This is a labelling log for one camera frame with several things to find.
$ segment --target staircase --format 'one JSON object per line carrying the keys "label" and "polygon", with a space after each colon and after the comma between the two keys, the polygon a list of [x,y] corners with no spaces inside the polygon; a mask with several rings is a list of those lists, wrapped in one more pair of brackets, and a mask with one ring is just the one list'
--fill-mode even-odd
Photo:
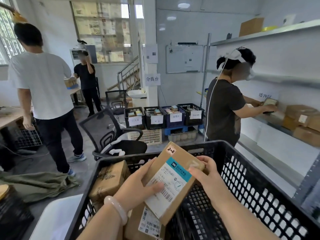
{"label": "staircase", "polygon": [[130,90],[139,89],[140,85],[140,66],[139,56],[136,56],[117,74],[118,83],[109,87],[107,90]]}

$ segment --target whiteboard frame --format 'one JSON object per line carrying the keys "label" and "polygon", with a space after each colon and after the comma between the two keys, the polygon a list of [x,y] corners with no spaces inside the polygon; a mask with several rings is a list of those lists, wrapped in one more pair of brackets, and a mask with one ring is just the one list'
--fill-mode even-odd
{"label": "whiteboard frame", "polygon": [[202,72],[202,67],[203,67],[203,55],[202,55],[202,63],[201,63],[201,69],[200,69],[200,71],[197,71],[197,72],[168,72],[168,70],[167,70],[167,47],[168,46],[184,46],[184,45],[192,45],[192,46],[202,46],[203,47],[203,45],[199,45],[199,44],[167,44],[166,46],[165,46],[165,73],[166,74],[172,74],[172,73],[198,73],[198,72]]}

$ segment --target bracelet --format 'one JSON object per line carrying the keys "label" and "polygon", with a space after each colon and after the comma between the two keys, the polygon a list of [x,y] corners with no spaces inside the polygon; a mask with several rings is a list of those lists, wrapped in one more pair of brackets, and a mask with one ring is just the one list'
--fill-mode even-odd
{"label": "bracelet", "polygon": [[120,217],[122,218],[122,225],[126,225],[128,221],[128,215],[126,214],[125,210],[122,208],[120,203],[112,196],[107,196],[104,198],[104,204],[111,203],[114,208],[118,211]]}

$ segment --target black t-shirt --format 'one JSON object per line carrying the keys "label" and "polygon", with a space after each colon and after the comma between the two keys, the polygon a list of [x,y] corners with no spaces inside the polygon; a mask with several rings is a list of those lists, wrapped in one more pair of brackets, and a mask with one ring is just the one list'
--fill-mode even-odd
{"label": "black t-shirt", "polygon": [[89,89],[89,88],[95,88],[97,87],[97,83],[96,83],[96,70],[94,69],[94,65],[90,64],[92,69],[93,69],[93,73],[90,74],[88,71],[88,67],[87,64],[82,65],[77,64],[74,67],[74,72],[78,74],[78,76],[80,77],[80,81],[81,81],[81,89]]}
{"label": "black t-shirt", "polygon": [[[208,108],[212,89],[216,83]],[[218,81],[214,79],[208,88],[206,105],[209,140],[224,140],[235,146],[240,137],[241,124],[240,118],[234,111],[242,109],[245,104],[246,101],[237,86],[223,79]]]}

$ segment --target black pants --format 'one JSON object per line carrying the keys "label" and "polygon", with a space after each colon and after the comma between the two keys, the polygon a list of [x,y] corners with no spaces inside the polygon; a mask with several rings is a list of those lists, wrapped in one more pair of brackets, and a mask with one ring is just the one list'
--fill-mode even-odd
{"label": "black pants", "polygon": [[82,93],[85,99],[85,103],[87,104],[89,108],[89,113],[94,114],[94,105],[92,103],[92,100],[94,101],[94,104],[96,105],[97,111],[101,111],[101,101],[98,96],[97,88],[89,88],[89,89],[82,89]]}
{"label": "black pants", "polygon": [[50,155],[57,165],[57,170],[67,173],[70,169],[66,155],[63,152],[61,143],[61,131],[65,128],[71,137],[71,144],[74,147],[74,154],[81,155],[83,152],[83,139],[81,132],[73,115],[73,110],[68,113],[50,120],[36,119],[39,132],[43,142],[49,150]]}

